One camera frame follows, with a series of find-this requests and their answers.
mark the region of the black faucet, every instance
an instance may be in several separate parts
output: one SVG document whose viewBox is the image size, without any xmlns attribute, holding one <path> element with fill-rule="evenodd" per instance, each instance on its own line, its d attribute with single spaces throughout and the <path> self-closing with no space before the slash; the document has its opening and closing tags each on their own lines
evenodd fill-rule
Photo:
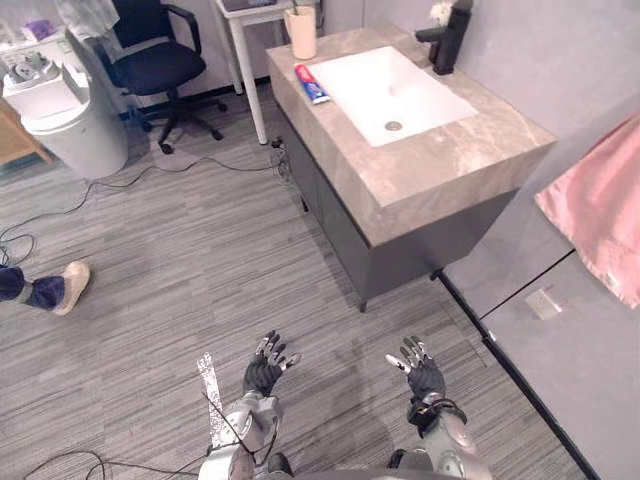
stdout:
<svg viewBox="0 0 640 480">
<path fill-rule="evenodd" d="M 419 42 L 431 43 L 429 60 L 433 63 L 433 71 L 438 75 L 453 73 L 462 37 L 471 19 L 472 6 L 473 0 L 458 0 L 451 7 L 451 16 L 446 27 L 427 28 L 415 33 Z"/>
</svg>

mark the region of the electrical outlet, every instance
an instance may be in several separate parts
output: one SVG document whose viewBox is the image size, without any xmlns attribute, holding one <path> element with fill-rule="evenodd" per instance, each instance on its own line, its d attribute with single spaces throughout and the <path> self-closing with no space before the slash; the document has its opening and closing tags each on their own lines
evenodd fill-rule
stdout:
<svg viewBox="0 0 640 480">
<path fill-rule="evenodd" d="M 525 298 L 524 301 L 541 320 L 548 320 L 562 311 L 562 308 L 541 288 Z"/>
</svg>

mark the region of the jeans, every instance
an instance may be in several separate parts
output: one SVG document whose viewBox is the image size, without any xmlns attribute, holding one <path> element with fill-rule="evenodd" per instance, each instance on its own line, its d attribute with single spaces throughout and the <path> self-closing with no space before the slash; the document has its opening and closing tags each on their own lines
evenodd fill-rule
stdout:
<svg viewBox="0 0 640 480">
<path fill-rule="evenodd" d="M 32 291 L 21 301 L 32 307 L 53 310 L 64 297 L 63 277 L 43 277 L 29 284 L 25 281 L 21 268 L 0 264 L 0 301 L 18 299 L 25 286 L 32 288 Z"/>
</svg>

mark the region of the gray carpet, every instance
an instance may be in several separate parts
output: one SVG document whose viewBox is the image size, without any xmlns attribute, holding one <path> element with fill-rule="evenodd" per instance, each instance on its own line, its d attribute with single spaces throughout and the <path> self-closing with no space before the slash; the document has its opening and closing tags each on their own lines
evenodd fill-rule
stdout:
<svg viewBox="0 0 640 480">
<path fill-rule="evenodd" d="M 268 88 L 261 95 L 273 136 L 280 119 Z M 271 149 L 258 145 L 244 99 L 225 100 L 229 112 L 207 115 L 225 140 L 188 126 L 175 155 L 164 156 L 130 133 L 129 165 L 108 180 L 125 182 L 153 164 L 181 168 L 203 155 L 235 167 L 267 165 Z M 2 223 L 68 208 L 85 185 L 60 162 L 5 167 Z M 84 259 L 93 280 L 67 317 L 1 306 L 2 479 L 71 449 L 171 469 L 199 457 L 209 436 L 196 360 L 213 354 L 228 404 L 241 392 L 255 342 L 273 328 L 303 353 L 274 392 L 285 408 L 276 449 L 297 472 L 380 467 L 395 448 L 416 443 L 405 420 L 409 389 L 384 354 L 417 334 L 496 479 L 584 478 L 440 284 L 416 281 L 360 314 L 318 225 L 271 172 L 211 162 L 182 174 L 151 172 L 125 191 L 97 188 L 82 210 L 22 231 L 38 238 L 23 265 L 29 278 Z M 91 464 L 67 459 L 33 478 L 84 478 Z M 117 479 L 164 478 L 109 470 Z"/>
</svg>

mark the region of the black robotic glove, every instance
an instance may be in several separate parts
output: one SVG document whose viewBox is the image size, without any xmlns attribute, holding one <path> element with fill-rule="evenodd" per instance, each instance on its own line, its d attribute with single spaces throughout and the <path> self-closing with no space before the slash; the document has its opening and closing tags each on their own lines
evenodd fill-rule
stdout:
<svg viewBox="0 0 640 480">
<path fill-rule="evenodd" d="M 277 345 L 279 340 L 280 335 L 271 330 L 258 343 L 256 353 L 244 372 L 244 393 L 255 391 L 263 397 L 268 397 L 282 372 L 293 367 L 302 358 L 299 353 L 290 357 L 282 355 L 286 344 Z"/>
<path fill-rule="evenodd" d="M 435 360 L 427 353 L 425 344 L 416 336 L 405 337 L 403 341 L 409 350 L 400 347 L 400 352 L 407 363 L 393 355 L 387 355 L 387 361 L 407 374 L 409 388 L 416 400 L 429 405 L 443 398 L 446 393 L 444 377 Z"/>
<path fill-rule="evenodd" d="M 444 397 L 446 387 L 442 372 L 433 358 L 427 353 L 427 347 L 418 337 L 404 338 L 409 348 L 400 347 L 400 352 L 407 363 L 393 355 L 387 355 L 387 361 L 407 374 L 409 387 L 413 392 L 407 411 L 409 423 L 418 427 L 420 436 L 424 436 L 442 412 L 458 416 L 467 423 L 464 412 L 452 400 Z"/>
</svg>

